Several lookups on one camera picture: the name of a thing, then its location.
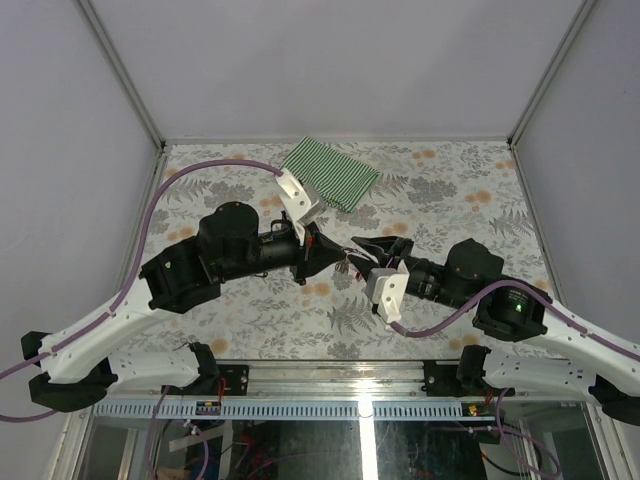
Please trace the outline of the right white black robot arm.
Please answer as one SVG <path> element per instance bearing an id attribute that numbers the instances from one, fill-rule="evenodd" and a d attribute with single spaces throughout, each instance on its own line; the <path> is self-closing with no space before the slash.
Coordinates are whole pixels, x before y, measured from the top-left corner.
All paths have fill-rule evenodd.
<path id="1" fill-rule="evenodd" d="M 354 238 L 361 253 L 347 258 L 366 282 L 372 311 L 405 338 L 426 338 L 472 313 L 486 336 L 554 350 L 560 359 L 464 348 L 456 369 L 467 394 L 537 390 L 573 395 L 622 423 L 639 423 L 639 346 L 587 322 L 533 285 L 503 272 L 503 258 L 469 238 L 455 244 L 444 264 L 412 256 L 402 237 Z M 401 325 L 405 297 L 440 304 L 452 314 L 422 330 Z"/>

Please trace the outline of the large silver keyring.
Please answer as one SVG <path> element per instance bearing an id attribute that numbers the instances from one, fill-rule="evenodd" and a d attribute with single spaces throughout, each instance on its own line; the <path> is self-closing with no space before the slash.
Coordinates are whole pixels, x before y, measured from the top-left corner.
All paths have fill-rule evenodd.
<path id="1" fill-rule="evenodd" d="M 354 278 L 356 281 L 360 281 L 362 275 L 360 271 L 356 268 L 353 258 L 372 261 L 372 257 L 361 250 L 357 250 L 351 247 L 342 246 L 341 247 L 343 258 L 335 263 L 334 271 L 338 274 L 346 275 L 351 270 L 354 270 Z"/>

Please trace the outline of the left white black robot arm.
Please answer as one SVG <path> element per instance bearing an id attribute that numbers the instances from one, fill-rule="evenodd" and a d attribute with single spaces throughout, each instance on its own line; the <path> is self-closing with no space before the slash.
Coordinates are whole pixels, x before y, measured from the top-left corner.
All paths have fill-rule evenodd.
<path id="1" fill-rule="evenodd" d="M 121 391 L 166 389 L 171 395 L 211 395 L 220 372 L 211 348 L 193 342 L 164 353 L 131 354 L 122 346 L 136 335 L 220 297 L 224 283 L 288 269 L 295 283 L 343 260 L 341 246 L 315 223 L 297 231 L 287 217 L 259 230 L 257 212 L 228 202 L 199 222 L 195 235 L 147 261 L 128 290 L 107 307 L 95 328 L 91 317 L 55 334 L 29 332 L 21 339 L 25 359 L 41 372 L 29 383 L 33 403 L 74 412 Z"/>

